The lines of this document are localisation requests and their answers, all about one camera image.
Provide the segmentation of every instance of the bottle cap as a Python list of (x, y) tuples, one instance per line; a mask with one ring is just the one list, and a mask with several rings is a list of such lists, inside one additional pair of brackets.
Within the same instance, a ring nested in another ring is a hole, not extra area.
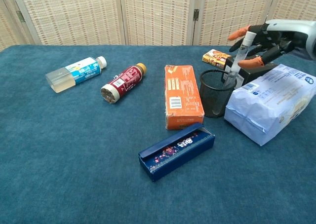
[(138, 63), (138, 64), (136, 64), (136, 65), (138, 65), (139, 67), (141, 67), (142, 69), (143, 69), (143, 71), (144, 71), (144, 75), (146, 74), (146, 72), (147, 72), (147, 68), (146, 68), (146, 66), (143, 64), (143, 63)]
[(242, 44), (246, 46), (251, 46), (256, 35), (256, 33), (248, 31), (245, 35), (245, 38), (242, 41)]
[(105, 58), (103, 56), (99, 56), (98, 58), (96, 58), (100, 68), (104, 69), (107, 66), (107, 61), (105, 60)]

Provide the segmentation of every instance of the hinge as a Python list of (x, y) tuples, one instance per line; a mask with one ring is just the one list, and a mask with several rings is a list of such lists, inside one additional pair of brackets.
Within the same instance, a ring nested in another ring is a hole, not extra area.
[(16, 14), (18, 15), (18, 18), (20, 19), (20, 22), (24, 23), (25, 20), (24, 20), (24, 17), (22, 15), (21, 11), (20, 10), (16, 11)]
[(194, 14), (193, 14), (193, 21), (197, 21), (198, 20), (198, 13), (199, 13), (199, 9), (196, 8), (194, 10)]

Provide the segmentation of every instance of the bottle label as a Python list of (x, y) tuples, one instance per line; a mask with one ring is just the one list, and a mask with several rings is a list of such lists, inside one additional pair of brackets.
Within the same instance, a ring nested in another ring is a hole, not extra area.
[(122, 97), (127, 91), (137, 85), (142, 80), (142, 72), (136, 66), (130, 66), (125, 71), (120, 73), (118, 77), (109, 82), (110, 85), (115, 87)]
[(74, 77), (76, 84), (101, 73), (98, 62), (91, 57), (65, 67)]

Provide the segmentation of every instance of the cardboard box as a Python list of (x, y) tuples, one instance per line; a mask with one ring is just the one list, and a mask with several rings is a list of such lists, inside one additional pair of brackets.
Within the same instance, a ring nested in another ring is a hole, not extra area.
[[(256, 56), (250, 56), (250, 57), (247, 57), (246, 59), (252, 59), (255, 57)], [(234, 59), (235, 58), (233, 56), (230, 56), (227, 58), (224, 65), (225, 71), (229, 72), (231, 70)], [(264, 75), (265, 73), (269, 72), (271, 69), (273, 69), (276, 66), (277, 64), (271, 62), (271, 63), (266, 64), (264, 67), (258, 67), (258, 68), (252, 68), (252, 69), (241, 68), (237, 76), (237, 84), (236, 84), (235, 89), (240, 88), (241, 86), (251, 82), (252, 80), (255, 80), (256, 78)], [(227, 74), (223, 74), (222, 82), (225, 82), (226, 79), (227, 79)]]
[(139, 152), (139, 162), (152, 181), (156, 181), (213, 147), (214, 140), (214, 134), (201, 123), (195, 123)]
[(263, 146), (295, 119), (316, 94), (316, 77), (285, 65), (235, 89), (224, 118)]
[(203, 122), (204, 110), (191, 65), (165, 66), (165, 108), (167, 129)]
[(226, 59), (230, 57), (229, 54), (220, 52), (215, 49), (211, 49), (207, 53), (205, 53), (202, 57), (202, 61), (209, 63), (213, 66), (216, 66), (220, 69), (224, 68)]

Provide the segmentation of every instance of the barcode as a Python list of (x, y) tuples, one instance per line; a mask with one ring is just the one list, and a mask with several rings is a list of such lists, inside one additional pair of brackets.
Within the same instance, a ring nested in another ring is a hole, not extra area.
[(243, 88), (246, 89), (247, 91), (253, 91), (257, 87), (259, 87), (259, 85), (255, 84), (255, 83), (250, 83), (250, 82), (243, 86)]
[(170, 103), (170, 109), (182, 108), (181, 97), (170, 97), (169, 103)]
[(116, 80), (115, 82), (113, 82), (113, 84), (116, 86), (116, 87), (120, 87), (121, 85), (123, 85), (125, 83), (125, 81), (121, 78), (119, 78), (118, 80)]

